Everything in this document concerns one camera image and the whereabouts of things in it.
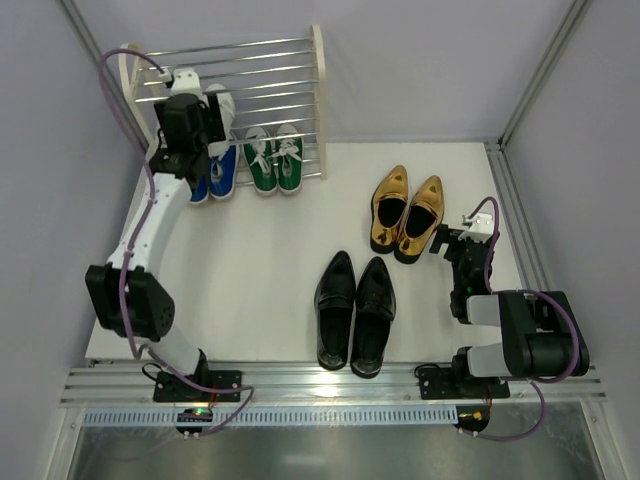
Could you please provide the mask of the black loafer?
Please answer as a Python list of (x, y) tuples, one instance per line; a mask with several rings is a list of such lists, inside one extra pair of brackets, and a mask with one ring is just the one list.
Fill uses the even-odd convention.
[(340, 370), (347, 363), (355, 293), (351, 258), (340, 250), (324, 270), (314, 295), (317, 361), (325, 370)]
[(367, 264), (357, 286), (355, 307), (350, 366), (355, 375), (371, 379), (381, 371), (396, 316), (392, 279), (381, 257)]

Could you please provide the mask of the white sneaker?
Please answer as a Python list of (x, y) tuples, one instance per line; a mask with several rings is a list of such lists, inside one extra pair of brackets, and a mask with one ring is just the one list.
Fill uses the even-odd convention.
[(217, 103), (220, 110), (222, 125), (225, 133), (224, 141), (212, 142), (208, 145), (209, 157), (215, 158), (224, 155), (229, 149), (230, 141), (232, 139), (231, 127), (235, 119), (236, 107), (232, 94), (226, 87), (221, 84), (210, 84), (206, 88), (205, 92), (216, 93)]

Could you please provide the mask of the cream metal shoe rack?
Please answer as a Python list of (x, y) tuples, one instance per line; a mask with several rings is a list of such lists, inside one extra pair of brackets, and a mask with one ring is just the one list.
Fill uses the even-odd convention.
[(117, 57), (121, 91), (144, 145), (155, 138), (153, 106), (169, 95), (157, 69), (191, 68), (203, 87), (221, 84), (231, 94), (236, 144), (245, 144), (254, 127), (263, 128), (273, 144), (299, 139), (305, 147), (302, 177), (327, 177), (327, 79), (319, 26), (298, 36), (211, 46), (148, 50), (125, 43), (122, 47)]

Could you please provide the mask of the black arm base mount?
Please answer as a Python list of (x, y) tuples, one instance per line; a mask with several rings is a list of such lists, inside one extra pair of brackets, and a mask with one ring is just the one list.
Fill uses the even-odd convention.
[[(229, 390), (241, 386), (242, 372), (239, 370), (214, 370), (204, 372), (199, 378), (189, 376), (188, 379), (208, 389)], [(240, 394), (203, 392), (185, 384), (173, 374), (162, 371), (157, 375), (153, 401), (156, 403), (238, 403)]]

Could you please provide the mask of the green canvas sneaker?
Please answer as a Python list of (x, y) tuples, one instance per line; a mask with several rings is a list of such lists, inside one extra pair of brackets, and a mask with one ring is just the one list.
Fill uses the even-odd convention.
[(256, 191), (261, 195), (274, 194), (277, 178), (272, 157), (272, 141), (268, 140), (268, 134), (263, 127), (254, 126), (247, 130), (243, 153)]
[(278, 167), (278, 186), (286, 195), (301, 188), (304, 140), (292, 124), (282, 124), (277, 131), (274, 160)]

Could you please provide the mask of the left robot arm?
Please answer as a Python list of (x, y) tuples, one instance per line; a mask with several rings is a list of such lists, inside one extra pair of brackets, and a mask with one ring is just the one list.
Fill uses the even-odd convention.
[(158, 271), (176, 221), (207, 171), (210, 139), (224, 133), (219, 115), (198, 96), (182, 93), (155, 106), (158, 148), (144, 159), (144, 193), (123, 239), (103, 265), (85, 275), (101, 327), (127, 340), (131, 353), (147, 353), (196, 389), (205, 356), (174, 326), (175, 302)]

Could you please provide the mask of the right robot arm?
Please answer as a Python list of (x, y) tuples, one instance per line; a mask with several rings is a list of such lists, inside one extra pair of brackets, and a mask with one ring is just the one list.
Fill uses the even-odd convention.
[(451, 264), (452, 316), (460, 323), (496, 327), (500, 341), (482, 347), (461, 347), (451, 365), (438, 371), (442, 397), (453, 394), (479, 398), (495, 393), (509, 396), (500, 384), (507, 377), (553, 380), (580, 377), (590, 367), (590, 355), (570, 303), (561, 291), (526, 293), (489, 292), (484, 278), (491, 239), (471, 230), (446, 225), (436, 229), (429, 251), (446, 247)]

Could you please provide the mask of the blue canvas sneaker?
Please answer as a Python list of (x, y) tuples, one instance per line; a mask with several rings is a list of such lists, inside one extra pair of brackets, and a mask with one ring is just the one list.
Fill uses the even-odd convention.
[(207, 175), (200, 177), (199, 183), (190, 198), (191, 205), (200, 205), (209, 198), (209, 180)]
[(231, 145), (224, 154), (211, 158), (209, 188), (215, 200), (226, 200), (234, 193), (238, 161), (237, 145)]

